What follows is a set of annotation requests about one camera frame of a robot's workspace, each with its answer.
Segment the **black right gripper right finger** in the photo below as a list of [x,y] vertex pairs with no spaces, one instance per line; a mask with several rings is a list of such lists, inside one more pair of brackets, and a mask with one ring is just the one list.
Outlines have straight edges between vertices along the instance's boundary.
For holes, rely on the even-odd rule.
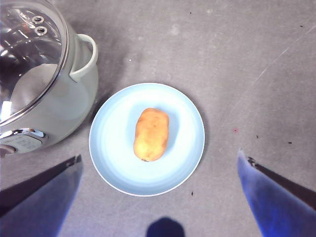
[[237,154],[241,186],[264,237],[314,237],[316,193]]

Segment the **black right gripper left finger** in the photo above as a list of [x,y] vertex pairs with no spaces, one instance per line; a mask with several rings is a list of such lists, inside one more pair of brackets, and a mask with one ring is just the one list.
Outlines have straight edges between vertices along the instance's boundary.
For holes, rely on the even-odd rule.
[[0,192],[2,237],[56,237],[76,197],[83,162],[74,156]]

